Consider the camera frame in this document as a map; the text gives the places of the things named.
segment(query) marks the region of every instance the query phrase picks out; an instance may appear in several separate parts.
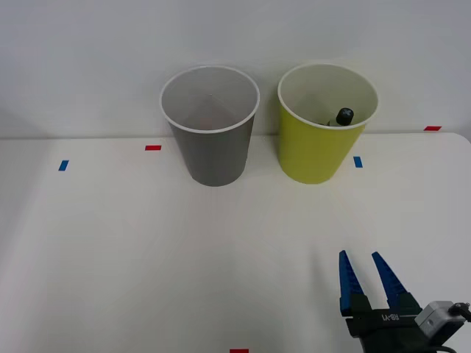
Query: yellow cup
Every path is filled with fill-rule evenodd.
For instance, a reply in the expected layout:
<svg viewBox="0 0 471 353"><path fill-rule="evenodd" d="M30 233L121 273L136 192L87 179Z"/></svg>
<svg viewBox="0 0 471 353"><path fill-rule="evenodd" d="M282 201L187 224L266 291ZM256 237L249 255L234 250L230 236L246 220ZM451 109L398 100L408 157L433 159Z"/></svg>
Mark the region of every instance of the yellow cup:
<svg viewBox="0 0 471 353"><path fill-rule="evenodd" d="M373 86L359 74L330 64L301 65L278 84L281 168L305 184L329 180L378 107ZM341 108L355 113L349 126L327 126Z"/></svg>

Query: white wall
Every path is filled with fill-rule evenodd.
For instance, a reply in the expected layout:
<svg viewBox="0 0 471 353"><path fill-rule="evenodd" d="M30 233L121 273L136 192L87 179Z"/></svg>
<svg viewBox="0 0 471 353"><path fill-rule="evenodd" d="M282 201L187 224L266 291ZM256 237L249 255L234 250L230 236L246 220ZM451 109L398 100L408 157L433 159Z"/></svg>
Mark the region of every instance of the white wall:
<svg viewBox="0 0 471 353"><path fill-rule="evenodd" d="M0 137L167 135L164 82L200 63L245 70L277 129L275 87L310 60L375 83L370 131L442 125L471 138L469 0L3 0Z"/></svg>

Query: paper cup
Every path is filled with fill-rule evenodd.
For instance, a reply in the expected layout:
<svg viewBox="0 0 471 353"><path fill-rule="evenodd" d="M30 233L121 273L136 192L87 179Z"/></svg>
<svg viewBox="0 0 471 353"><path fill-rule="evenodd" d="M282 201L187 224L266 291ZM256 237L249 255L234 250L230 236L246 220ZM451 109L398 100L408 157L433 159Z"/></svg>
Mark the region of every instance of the paper cup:
<svg viewBox="0 0 471 353"><path fill-rule="evenodd" d="M317 184L341 165L378 107L373 86L341 66L301 65L278 84L281 168L294 180ZM349 126L326 126L339 110L355 113Z"/></svg>
<svg viewBox="0 0 471 353"><path fill-rule="evenodd" d="M234 68L201 66L166 83L160 107L193 179L222 186L240 177L259 103L256 83Z"/></svg>

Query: gray cup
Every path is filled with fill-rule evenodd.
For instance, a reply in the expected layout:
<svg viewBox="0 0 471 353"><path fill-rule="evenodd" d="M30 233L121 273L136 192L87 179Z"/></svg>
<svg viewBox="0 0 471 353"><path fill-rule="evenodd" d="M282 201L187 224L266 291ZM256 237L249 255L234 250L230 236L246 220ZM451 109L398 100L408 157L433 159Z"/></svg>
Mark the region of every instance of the gray cup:
<svg viewBox="0 0 471 353"><path fill-rule="evenodd" d="M201 66L166 83L160 107L193 179L222 186L240 177L259 103L257 84L234 68Z"/></svg>

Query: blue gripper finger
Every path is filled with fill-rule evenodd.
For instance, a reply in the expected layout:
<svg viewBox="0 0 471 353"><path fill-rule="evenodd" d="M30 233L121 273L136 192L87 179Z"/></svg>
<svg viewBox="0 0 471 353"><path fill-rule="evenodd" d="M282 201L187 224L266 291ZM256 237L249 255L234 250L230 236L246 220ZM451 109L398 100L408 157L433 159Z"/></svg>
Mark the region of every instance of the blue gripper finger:
<svg viewBox="0 0 471 353"><path fill-rule="evenodd" d="M407 293L406 289L378 252L373 252L372 256L388 297L389 307L399 307L399 295Z"/></svg>
<svg viewBox="0 0 471 353"><path fill-rule="evenodd" d="M340 311L344 314L352 309L352 295L364 294L345 250L339 254L339 272L341 293Z"/></svg>

